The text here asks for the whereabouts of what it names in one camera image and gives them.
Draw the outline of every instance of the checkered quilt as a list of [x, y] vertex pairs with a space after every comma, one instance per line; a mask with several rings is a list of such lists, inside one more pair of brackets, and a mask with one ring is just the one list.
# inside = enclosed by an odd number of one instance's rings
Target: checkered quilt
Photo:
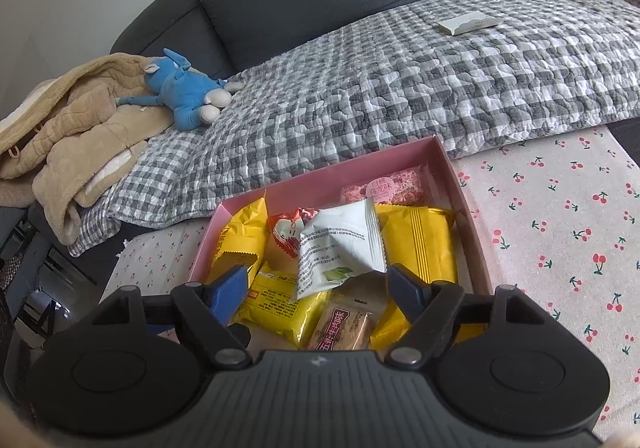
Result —
[[[479, 10], [497, 27], [446, 36]], [[209, 128], [170, 128], [82, 217], [74, 255], [120, 221], [162, 228], [221, 200], [437, 134], [451, 157], [640, 116], [640, 9], [624, 0], [421, 0], [234, 80]]]

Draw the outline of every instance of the pink box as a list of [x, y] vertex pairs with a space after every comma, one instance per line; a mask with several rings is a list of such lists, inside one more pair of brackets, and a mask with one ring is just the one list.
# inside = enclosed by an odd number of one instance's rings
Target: pink box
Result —
[[453, 208], [458, 213], [457, 231], [474, 291], [478, 294], [491, 293], [489, 274], [471, 213], [456, 173], [436, 137], [385, 148], [222, 201], [209, 222], [190, 280], [206, 279], [220, 232], [237, 211], [256, 199], [266, 197], [270, 215], [299, 207], [329, 208], [340, 203], [340, 189], [343, 187], [417, 166], [422, 167], [424, 203], [437, 208]]

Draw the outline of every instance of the blue plush toy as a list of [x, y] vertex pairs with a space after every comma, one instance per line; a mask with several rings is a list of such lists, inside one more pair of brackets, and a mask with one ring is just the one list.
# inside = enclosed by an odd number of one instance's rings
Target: blue plush toy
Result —
[[120, 98], [119, 104], [166, 105], [174, 112], [179, 130], [193, 130], [219, 118], [220, 109], [244, 86], [239, 82], [212, 80], [191, 69], [184, 56], [170, 49], [164, 49], [164, 54], [144, 67], [145, 85], [153, 95]]

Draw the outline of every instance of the snack package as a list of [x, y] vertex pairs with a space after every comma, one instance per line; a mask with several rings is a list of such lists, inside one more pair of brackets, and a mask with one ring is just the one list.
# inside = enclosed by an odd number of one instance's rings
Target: snack package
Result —
[[292, 302], [296, 282], [295, 274], [278, 272], [267, 263], [263, 264], [246, 299], [238, 308], [236, 319], [254, 322], [284, 336], [295, 346], [304, 348], [318, 323], [329, 293], [323, 291]]
[[331, 298], [320, 317], [308, 350], [359, 351], [366, 349], [374, 327], [372, 315], [357, 301]]
[[[376, 205], [389, 264], [402, 264], [427, 284], [434, 280], [458, 282], [456, 252], [451, 235], [453, 210], [426, 206]], [[409, 322], [398, 306], [389, 301], [371, 334], [375, 350], [397, 342], [408, 331]]]
[[[257, 262], [248, 269], [249, 287], [254, 278], [267, 245], [269, 230], [267, 227], [267, 205], [264, 198], [258, 199], [236, 213], [220, 232], [220, 238], [211, 261], [212, 265], [223, 253], [253, 253]], [[206, 284], [213, 281], [217, 275], [209, 272]]]
[[298, 272], [300, 232], [318, 210], [298, 208], [288, 214], [269, 217], [270, 236], [264, 258], [271, 269]]
[[340, 201], [343, 203], [353, 203], [365, 197], [384, 204], [409, 206], [420, 202], [424, 197], [420, 173], [415, 168], [409, 168], [340, 191]]
[[300, 232], [296, 298], [338, 287], [352, 276], [385, 270], [371, 199], [320, 210]]

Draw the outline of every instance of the yellow snack package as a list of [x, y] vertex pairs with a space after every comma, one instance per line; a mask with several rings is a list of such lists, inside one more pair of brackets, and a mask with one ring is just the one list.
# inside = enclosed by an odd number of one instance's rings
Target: yellow snack package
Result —
[[[264, 197], [248, 204], [231, 217], [231, 220], [220, 232], [211, 265], [213, 266], [223, 253], [255, 254], [257, 261], [247, 271], [249, 287], [251, 287], [262, 264], [269, 238], [267, 219], [267, 205]], [[218, 275], [219, 273], [209, 271], [206, 283], [209, 284]]]
[[[451, 235], [455, 211], [426, 206], [376, 204], [385, 244], [386, 262], [402, 264], [430, 284], [434, 280], [457, 283], [456, 252]], [[397, 342], [410, 324], [390, 301], [371, 334], [374, 350]]]
[[330, 291], [291, 301], [297, 274], [272, 270], [264, 263], [249, 293], [240, 304], [236, 319], [254, 322], [304, 349], [318, 324]]

